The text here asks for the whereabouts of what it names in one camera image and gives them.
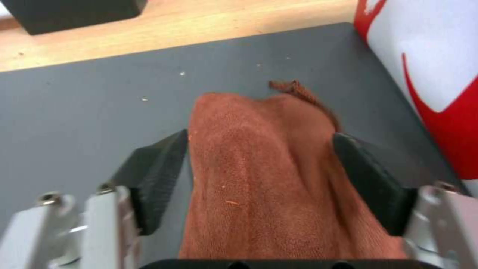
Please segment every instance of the gray mat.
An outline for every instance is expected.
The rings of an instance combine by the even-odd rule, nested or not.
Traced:
[[[0,73],[0,231],[46,191],[82,204],[132,150],[187,127],[204,92],[264,98],[275,93],[270,79],[298,79],[349,134],[398,149],[456,183],[381,63],[341,23]],[[184,216],[187,203],[183,197],[171,212]],[[164,240],[169,252],[152,252],[158,258],[177,253],[184,224],[165,225],[179,228]]]

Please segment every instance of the wooden table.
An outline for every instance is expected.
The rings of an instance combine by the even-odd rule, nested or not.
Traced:
[[[336,22],[357,0],[150,0],[133,19],[28,35],[0,21],[0,71],[54,65]]]

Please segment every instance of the white surface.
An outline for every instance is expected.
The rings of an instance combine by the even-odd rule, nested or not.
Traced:
[[[33,207],[16,213],[0,246],[0,268],[36,269],[48,262],[43,242],[47,237],[51,206]]]
[[[86,202],[80,268],[120,269],[120,224],[116,192],[91,196]]]
[[[10,12],[8,12],[3,3],[0,2],[0,20],[7,18],[12,18],[12,15],[10,14]]]
[[[412,106],[402,53],[420,98],[443,111],[478,74],[477,12],[476,0],[386,1],[367,40]]]

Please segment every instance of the orange microfiber cloth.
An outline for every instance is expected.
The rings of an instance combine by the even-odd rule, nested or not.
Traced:
[[[270,86],[285,94],[196,101],[180,258],[404,258],[334,153],[332,112],[296,81]]]

